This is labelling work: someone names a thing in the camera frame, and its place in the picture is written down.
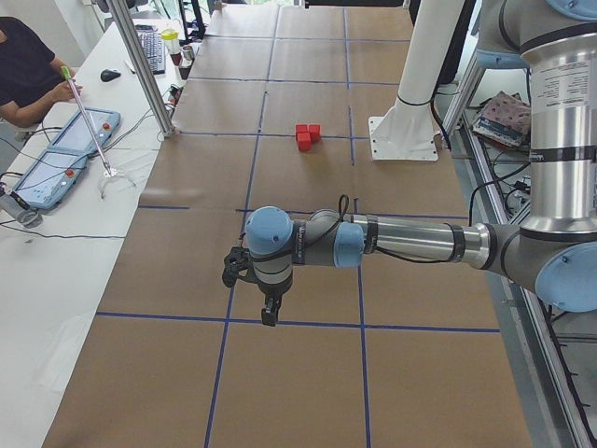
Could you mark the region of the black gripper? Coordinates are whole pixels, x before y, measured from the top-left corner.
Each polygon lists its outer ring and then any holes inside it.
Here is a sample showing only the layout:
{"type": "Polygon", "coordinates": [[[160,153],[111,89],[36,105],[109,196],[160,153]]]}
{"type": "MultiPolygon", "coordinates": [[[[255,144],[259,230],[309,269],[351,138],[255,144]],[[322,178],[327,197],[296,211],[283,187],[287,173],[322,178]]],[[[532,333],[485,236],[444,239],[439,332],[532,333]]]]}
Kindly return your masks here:
{"type": "Polygon", "coordinates": [[[261,322],[268,327],[275,327],[279,318],[282,305],[282,296],[292,287],[293,280],[285,279],[277,284],[257,282],[259,290],[265,295],[264,306],[261,309],[261,322]]]}

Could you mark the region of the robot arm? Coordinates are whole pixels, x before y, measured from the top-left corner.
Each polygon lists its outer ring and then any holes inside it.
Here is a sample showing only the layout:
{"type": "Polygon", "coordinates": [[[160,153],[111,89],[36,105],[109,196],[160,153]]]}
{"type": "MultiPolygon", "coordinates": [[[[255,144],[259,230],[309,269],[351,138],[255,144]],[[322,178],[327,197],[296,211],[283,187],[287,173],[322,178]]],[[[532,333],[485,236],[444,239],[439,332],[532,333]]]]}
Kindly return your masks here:
{"type": "Polygon", "coordinates": [[[519,225],[467,227],[321,210],[294,220],[276,207],[247,219],[239,266],[277,323],[297,265],[356,267],[380,252],[464,262],[498,273],[566,312],[596,307],[596,5],[486,1],[478,54],[520,56],[531,69],[530,212],[519,225]]]}

